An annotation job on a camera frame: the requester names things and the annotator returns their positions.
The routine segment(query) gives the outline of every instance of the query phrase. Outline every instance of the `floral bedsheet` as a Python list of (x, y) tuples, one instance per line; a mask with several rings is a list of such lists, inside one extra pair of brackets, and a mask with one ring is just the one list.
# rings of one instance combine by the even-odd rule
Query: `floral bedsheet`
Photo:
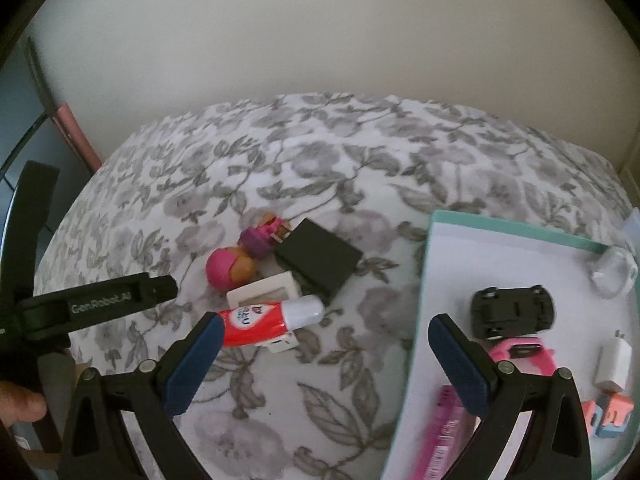
[[(148, 124), (103, 165), (57, 230), (36, 293), (147, 271), (175, 301), (72, 334), (103, 373), (159, 358), (207, 310), (204, 275), (271, 210), (364, 252), (300, 346), (220, 353), (176, 424), (212, 478), (369, 480), (401, 409), (429, 215), (446, 208), (617, 242), (630, 203), (602, 157), (463, 106), (294, 94)], [(132, 439), (160, 478), (135, 421)]]

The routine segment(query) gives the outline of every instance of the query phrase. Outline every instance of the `human hand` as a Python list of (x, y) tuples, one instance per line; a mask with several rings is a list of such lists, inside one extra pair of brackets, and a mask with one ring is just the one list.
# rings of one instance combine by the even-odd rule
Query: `human hand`
[(17, 420), (35, 422), (47, 414), (41, 394), (6, 381), (0, 381), (0, 420), (6, 428)]

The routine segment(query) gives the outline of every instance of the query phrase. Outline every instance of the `white cap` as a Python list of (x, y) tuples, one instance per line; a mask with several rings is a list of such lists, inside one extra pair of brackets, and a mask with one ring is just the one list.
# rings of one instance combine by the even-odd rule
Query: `white cap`
[(282, 302), (282, 317), (289, 330), (320, 323), (324, 317), (324, 304), (317, 296), (303, 296)]

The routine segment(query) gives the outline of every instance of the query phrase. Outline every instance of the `white wall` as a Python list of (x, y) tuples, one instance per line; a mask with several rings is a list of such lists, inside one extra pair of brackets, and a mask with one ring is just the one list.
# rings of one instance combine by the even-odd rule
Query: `white wall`
[(622, 161), (640, 56), (602, 0), (49, 0), (33, 33), (101, 156), (215, 102), (354, 91), (467, 104)]

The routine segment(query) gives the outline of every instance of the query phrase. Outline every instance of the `blue gripper pad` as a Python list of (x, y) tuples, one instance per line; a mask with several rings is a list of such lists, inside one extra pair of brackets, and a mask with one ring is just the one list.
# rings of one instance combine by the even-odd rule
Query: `blue gripper pad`
[(225, 324), (213, 312), (207, 312), (190, 334), (176, 341), (160, 360), (169, 373), (158, 374), (162, 407), (169, 416), (187, 411), (211, 364), (222, 348)]
[(497, 388), (494, 362), (477, 343), (472, 343), (447, 314), (431, 319), (429, 345), (456, 390), (465, 409), (484, 419)]

